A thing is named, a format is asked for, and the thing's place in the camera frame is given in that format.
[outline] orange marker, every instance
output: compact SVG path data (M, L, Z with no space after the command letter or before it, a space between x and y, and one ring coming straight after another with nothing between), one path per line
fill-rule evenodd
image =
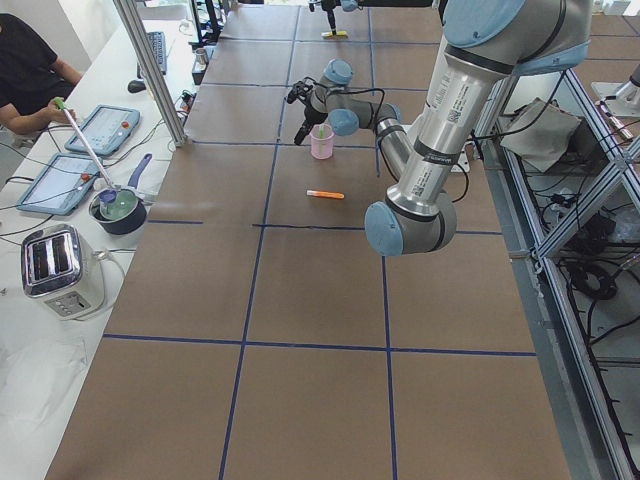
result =
M335 198L337 200L342 200L344 198L344 193L323 192L321 190L307 190L307 195L309 197Z

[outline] pink cup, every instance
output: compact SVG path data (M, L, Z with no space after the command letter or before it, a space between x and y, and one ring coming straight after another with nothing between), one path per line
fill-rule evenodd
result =
M311 129L311 155L318 160L333 155L333 129L331 125L323 123L314 125Z

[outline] yellow object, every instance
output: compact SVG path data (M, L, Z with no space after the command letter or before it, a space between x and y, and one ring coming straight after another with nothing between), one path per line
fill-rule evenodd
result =
M323 192L321 190L307 190L307 195L309 197L335 198L336 200L342 200L344 198L344 193Z
M333 32L322 32L322 38L348 38L346 30L338 30L335 34Z

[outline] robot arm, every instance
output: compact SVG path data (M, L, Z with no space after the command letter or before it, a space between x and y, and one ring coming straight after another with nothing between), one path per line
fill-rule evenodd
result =
M425 108L410 129L411 139L394 107L354 98L348 88L351 67L332 60L319 82L299 82L287 98L305 104L296 144L327 118L337 135L371 129L398 182L384 202L367 210L367 239L385 256L437 250L456 229L443 185L493 85L509 75L580 63L590 20L590 0L449 0ZM296 89L305 94L294 95Z

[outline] silver toaster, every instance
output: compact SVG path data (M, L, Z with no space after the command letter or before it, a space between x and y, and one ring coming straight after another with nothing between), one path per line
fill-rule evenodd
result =
M102 266L71 225L55 225L22 242L24 293L60 317L82 316L104 301Z

